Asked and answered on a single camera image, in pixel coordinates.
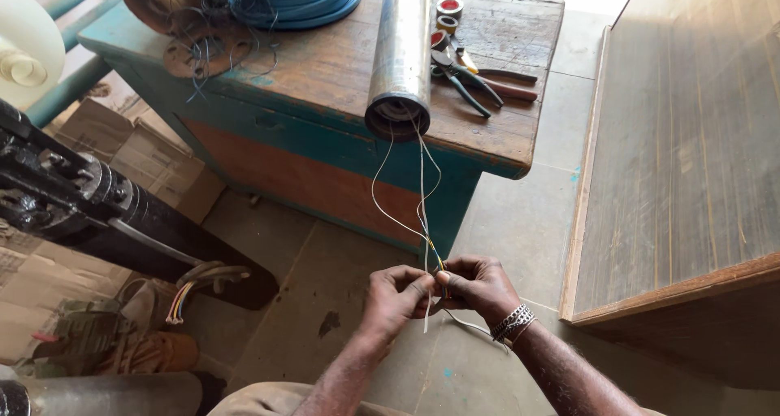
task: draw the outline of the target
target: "man's left hand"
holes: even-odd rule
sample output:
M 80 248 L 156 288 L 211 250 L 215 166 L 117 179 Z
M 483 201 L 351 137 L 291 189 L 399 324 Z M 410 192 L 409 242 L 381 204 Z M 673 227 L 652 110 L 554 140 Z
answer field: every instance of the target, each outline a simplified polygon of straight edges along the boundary
M 392 342 L 409 319 L 424 317 L 434 285 L 433 277 L 408 265 L 371 273 L 359 332 Z

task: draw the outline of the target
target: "blue flat cable coil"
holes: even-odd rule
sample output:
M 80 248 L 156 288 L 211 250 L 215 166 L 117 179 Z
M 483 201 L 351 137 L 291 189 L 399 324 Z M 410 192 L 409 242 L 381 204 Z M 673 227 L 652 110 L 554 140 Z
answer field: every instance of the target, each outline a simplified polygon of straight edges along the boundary
M 260 29 L 273 27 L 279 30 L 309 29 L 340 20 L 354 11 L 359 2 L 360 0 L 228 0 L 232 14 L 240 22 Z

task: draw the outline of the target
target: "white plastic roll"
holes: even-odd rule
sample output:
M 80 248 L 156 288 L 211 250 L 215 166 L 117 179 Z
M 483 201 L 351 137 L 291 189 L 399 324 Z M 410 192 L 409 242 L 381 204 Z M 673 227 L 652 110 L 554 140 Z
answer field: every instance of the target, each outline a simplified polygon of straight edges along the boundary
M 57 84 L 65 45 L 35 0 L 0 0 L 0 98 L 25 109 Z

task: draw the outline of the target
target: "hand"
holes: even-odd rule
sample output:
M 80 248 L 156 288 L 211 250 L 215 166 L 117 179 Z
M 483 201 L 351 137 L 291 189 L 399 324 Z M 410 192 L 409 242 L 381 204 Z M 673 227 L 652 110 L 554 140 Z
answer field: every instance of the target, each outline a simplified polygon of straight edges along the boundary
M 424 317 L 434 285 L 425 271 L 408 265 L 371 273 L 359 332 L 390 343 L 409 319 Z
M 520 306 L 512 282 L 497 258 L 463 254 L 444 261 L 448 271 L 439 271 L 436 281 L 446 286 L 452 299 L 436 304 L 440 309 L 473 309 L 494 328 Z

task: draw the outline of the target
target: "teal painted table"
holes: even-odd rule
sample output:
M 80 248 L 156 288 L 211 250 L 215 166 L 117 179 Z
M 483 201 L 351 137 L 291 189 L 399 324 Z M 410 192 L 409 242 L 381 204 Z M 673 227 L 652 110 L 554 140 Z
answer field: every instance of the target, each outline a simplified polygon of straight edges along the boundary
M 431 128 L 424 139 L 443 177 L 426 206 L 431 238 L 443 258 L 481 173 L 518 180 L 531 167 L 563 16 L 558 0 L 464 1 L 458 35 L 477 66 L 538 76 L 532 88 L 540 99 L 508 100 L 485 120 L 452 86 L 434 81 Z M 276 69 L 260 75 L 273 63 L 261 49 L 232 72 L 210 78 L 203 96 L 189 103 L 192 80 L 171 76 L 162 64 L 171 38 L 148 29 L 124 4 L 82 31 L 79 41 L 103 56 L 230 186 L 421 253 L 421 239 L 387 219 L 371 200 L 371 179 L 389 146 L 363 123 L 380 7 L 381 0 L 363 0 L 337 23 L 276 33 Z M 437 174 L 426 162 L 430 190 Z M 420 229 L 418 143 L 395 144 L 376 195 L 391 215 Z

